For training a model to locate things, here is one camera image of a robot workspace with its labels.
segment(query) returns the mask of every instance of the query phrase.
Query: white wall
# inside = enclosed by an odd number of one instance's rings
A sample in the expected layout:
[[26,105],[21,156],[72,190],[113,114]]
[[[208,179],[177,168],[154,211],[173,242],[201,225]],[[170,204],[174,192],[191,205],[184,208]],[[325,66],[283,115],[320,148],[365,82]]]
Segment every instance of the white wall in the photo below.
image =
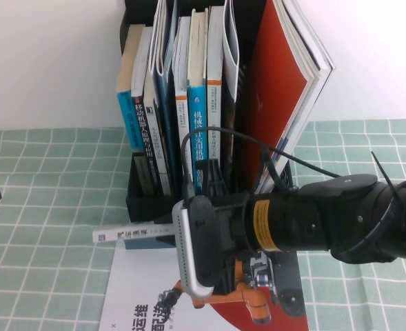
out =
[[[298,0],[337,69],[312,120],[406,117],[406,0]],[[0,129],[121,126],[123,0],[0,1]]]
[[298,0],[336,71],[311,120],[406,118],[406,0]]
[[0,1],[0,129],[121,126],[123,0]]

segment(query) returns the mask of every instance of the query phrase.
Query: orange label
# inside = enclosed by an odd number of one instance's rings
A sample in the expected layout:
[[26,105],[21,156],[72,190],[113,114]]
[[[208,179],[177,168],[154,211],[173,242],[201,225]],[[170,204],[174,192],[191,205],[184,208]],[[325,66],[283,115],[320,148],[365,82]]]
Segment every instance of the orange label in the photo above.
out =
[[270,200],[260,200],[255,203],[253,210],[253,228],[256,239],[262,249],[267,251],[279,250],[273,242],[269,228]]
[[216,80],[216,79],[208,79],[208,80],[207,80],[207,84],[208,84],[208,85],[218,85],[218,86],[221,86],[221,81],[218,81],[218,80]]

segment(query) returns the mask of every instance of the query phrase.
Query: book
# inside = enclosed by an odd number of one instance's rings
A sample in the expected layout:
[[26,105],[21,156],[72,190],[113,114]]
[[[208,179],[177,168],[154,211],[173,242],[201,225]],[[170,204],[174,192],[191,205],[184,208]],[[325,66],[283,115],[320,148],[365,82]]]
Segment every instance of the book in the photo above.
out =
[[[142,330],[175,331],[308,330],[305,314],[301,317],[287,316],[281,303],[272,302],[272,295],[266,288],[258,290],[267,298],[272,315],[268,324],[255,324],[244,302],[206,304],[203,308],[195,309],[186,293],[181,295],[170,319],[165,321],[157,303],[159,297],[171,290],[180,278],[176,249],[152,249],[152,246],[149,248],[142,245],[145,240],[127,241],[131,247],[127,250],[124,242],[117,242],[99,331],[131,330],[137,327]],[[291,266],[281,275],[284,277],[281,281],[284,285],[291,283],[291,278],[299,278],[301,281],[299,270]]]
[[[278,16],[284,22],[283,28],[291,49],[304,74],[310,74],[307,94],[298,109],[295,109],[281,137],[282,149],[291,154],[307,125],[310,112],[316,103],[334,65],[322,43],[312,30],[296,1],[278,0],[275,3]],[[287,164],[287,158],[278,155],[275,159],[276,171],[281,173]],[[270,192],[274,183],[270,175],[265,174],[261,192]]]
[[[247,112],[243,115],[247,124],[245,134],[290,154],[332,67],[326,57],[323,63],[327,69],[322,73],[314,65],[313,48],[303,42],[302,34],[307,30],[295,27],[284,6],[288,2],[275,0],[265,5],[247,71],[244,89]],[[250,189],[260,168],[260,150],[256,145],[245,144],[241,153],[245,162],[240,178],[243,188]],[[273,153],[272,159],[280,174],[287,159],[277,153]],[[270,192],[273,186],[270,175],[265,172],[257,192]]]
[[171,196],[170,172],[168,171],[168,154],[165,150],[164,129],[161,127],[161,112],[157,107],[154,97],[154,82],[150,75],[146,75],[144,89],[144,116],[148,122],[149,133],[154,148],[155,161],[160,176],[163,195]]
[[[172,12],[168,4],[173,3]],[[179,172],[179,136],[176,127],[176,109],[174,102],[174,84],[172,78],[172,57],[174,55],[174,42],[178,8],[176,0],[160,0],[158,6],[159,25],[156,36],[155,56],[155,83],[157,94],[161,103],[163,127],[166,138],[166,149],[169,156],[168,169],[172,178],[173,187],[181,191],[181,172]]]
[[[175,39],[174,59],[172,62],[180,147],[185,135],[189,133],[189,110],[187,107],[187,52],[189,50],[189,34],[190,17],[180,17]],[[190,178],[193,180],[190,140],[186,143],[185,160],[187,168],[189,169]]]
[[[223,127],[235,129],[236,101],[238,99],[239,44],[236,34],[232,0],[225,0],[223,8]],[[227,189],[232,188],[234,136],[221,136],[221,168]]]
[[157,238],[173,234],[173,224],[155,224],[151,221],[126,225],[101,226],[92,231],[92,241],[95,243],[105,243],[119,240]]
[[[207,34],[207,125],[221,127],[221,84],[223,78],[223,6],[210,7]],[[221,155],[221,132],[208,132],[209,159]]]
[[132,24],[129,27],[125,50],[121,57],[120,72],[116,82],[116,94],[128,132],[132,148],[132,157],[134,158],[136,171],[139,174],[141,189],[143,195],[148,197],[154,194],[154,188],[152,186],[148,160],[146,159],[141,131],[131,97],[132,69],[134,67],[136,51],[139,47],[143,28],[144,24]]
[[137,50],[134,71],[132,73],[132,100],[134,102],[137,120],[140,125],[141,138],[148,160],[150,176],[154,186],[155,195],[158,197],[163,196],[163,188],[161,185],[159,168],[156,164],[155,151],[152,142],[151,132],[148,126],[148,119],[145,113],[145,106],[143,102],[143,93],[145,86],[146,70],[148,66],[148,52],[150,45],[150,38],[152,36],[152,27],[144,27],[141,35],[139,49]]
[[[206,108],[207,63],[207,8],[204,12],[192,10],[190,19],[189,55],[187,63],[187,97],[189,102],[190,130],[207,126]],[[192,163],[197,192],[203,187],[201,172],[196,162],[207,159],[207,132],[192,135]]]

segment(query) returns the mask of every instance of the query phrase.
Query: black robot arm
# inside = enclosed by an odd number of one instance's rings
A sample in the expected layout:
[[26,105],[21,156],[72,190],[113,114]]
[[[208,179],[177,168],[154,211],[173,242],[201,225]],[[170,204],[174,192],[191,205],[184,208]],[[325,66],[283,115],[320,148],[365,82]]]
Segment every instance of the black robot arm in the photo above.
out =
[[255,196],[248,221],[256,249],[266,249],[265,233],[257,228],[266,220],[256,209],[267,204],[270,249],[330,250],[346,263],[406,259],[406,182],[392,190],[374,175],[357,174]]
[[406,181],[392,190],[356,174],[271,194],[187,202],[196,277],[214,286],[225,265],[259,251],[330,251],[361,264],[406,259]]

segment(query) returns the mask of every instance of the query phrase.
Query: green checkered tablecloth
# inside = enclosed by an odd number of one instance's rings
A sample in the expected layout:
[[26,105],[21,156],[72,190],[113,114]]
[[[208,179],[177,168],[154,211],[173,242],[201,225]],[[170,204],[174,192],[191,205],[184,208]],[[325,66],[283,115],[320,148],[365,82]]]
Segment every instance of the green checkered tablecloth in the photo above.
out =
[[[406,120],[309,123],[294,154],[381,178],[370,150],[406,179]],[[0,132],[0,331],[98,330],[114,244],[92,228],[128,221],[130,155],[123,128]],[[298,185],[325,179],[292,166]],[[406,330],[406,261],[299,263],[310,330]]]

